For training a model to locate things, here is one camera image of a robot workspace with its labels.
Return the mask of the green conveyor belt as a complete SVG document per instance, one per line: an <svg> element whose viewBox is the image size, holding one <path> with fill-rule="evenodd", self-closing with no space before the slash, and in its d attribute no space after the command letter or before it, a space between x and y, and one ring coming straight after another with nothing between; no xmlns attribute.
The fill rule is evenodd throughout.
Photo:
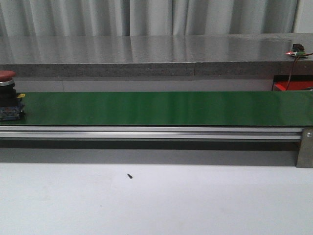
<svg viewBox="0 0 313 235"><path fill-rule="evenodd" d="M27 93L19 125L312 126L313 94L287 92Z"/></svg>

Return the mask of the grey stone shelf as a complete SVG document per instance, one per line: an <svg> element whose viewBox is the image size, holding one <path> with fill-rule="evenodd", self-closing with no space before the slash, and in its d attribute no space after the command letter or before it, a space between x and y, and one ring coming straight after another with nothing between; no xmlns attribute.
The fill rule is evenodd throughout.
<svg viewBox="0 0 313 235"><path fill-rule="evenodd" d="M310 33L189 36L13 36L0 39L0 68L19 77L312 75L294 63L294 43Z"/></svg>

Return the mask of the red plastic tray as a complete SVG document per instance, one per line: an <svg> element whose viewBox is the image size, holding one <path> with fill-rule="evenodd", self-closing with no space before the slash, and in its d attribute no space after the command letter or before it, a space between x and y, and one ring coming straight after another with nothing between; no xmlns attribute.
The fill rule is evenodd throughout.
<svg viewBox="0 0 313 235"><path fill-rule="evenodd" d="M294 81L289 84L287 81L275 82L272 88L273 91L312 91L312 81Z"/></svg>

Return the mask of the small green circuit board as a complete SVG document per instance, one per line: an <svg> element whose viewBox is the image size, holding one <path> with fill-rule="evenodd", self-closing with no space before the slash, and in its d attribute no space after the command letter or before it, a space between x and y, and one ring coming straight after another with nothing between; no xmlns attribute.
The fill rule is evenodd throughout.
<svg viewBox="0 0 313 235"><path fill-rule="evenodd" d="M308 56L304 51L288 51L286 52L286 55L299 58L304 58Z"/></svg>

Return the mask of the small black connector block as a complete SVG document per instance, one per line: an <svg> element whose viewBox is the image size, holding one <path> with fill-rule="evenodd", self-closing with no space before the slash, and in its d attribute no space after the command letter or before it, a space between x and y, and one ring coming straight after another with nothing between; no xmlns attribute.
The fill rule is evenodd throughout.
<svg viewBox="0 0 313 235"><path fill-rule="evenodd" d="M304 51L304 47L302 44L297 43L297 44L292 45L292 50L301 52L301 51Z"/></svg>

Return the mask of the grey curtain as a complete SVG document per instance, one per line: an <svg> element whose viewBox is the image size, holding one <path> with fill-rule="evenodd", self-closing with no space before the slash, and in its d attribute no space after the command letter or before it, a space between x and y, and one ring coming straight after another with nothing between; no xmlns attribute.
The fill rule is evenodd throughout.
<svg viewBox="0 0 313 235"><path fill-rule="evenodd" d="M308 33L310 0L3 0L1 36Z"/></svg>

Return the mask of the aluminium conveyor frame rail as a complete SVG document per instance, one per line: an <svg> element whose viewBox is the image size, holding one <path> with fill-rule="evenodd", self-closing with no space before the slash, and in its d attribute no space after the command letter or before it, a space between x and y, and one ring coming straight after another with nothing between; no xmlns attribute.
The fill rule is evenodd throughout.
<svg viewBox="0 0 313 235"><path fill-rule="evenodd" d="M1 138L300 141L306 127L2 126Z"/></svg>

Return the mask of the steel conveyor support bracket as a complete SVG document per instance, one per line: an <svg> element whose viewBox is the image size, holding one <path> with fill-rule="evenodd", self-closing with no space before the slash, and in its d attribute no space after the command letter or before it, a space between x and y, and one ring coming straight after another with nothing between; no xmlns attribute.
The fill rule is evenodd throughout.
<svg viewBox="0 0 313 235"><path fill-rule="evenodd" d="M296 161L298 168L313 167L313 129L307 128L302 132L299 153Z"/></svg>

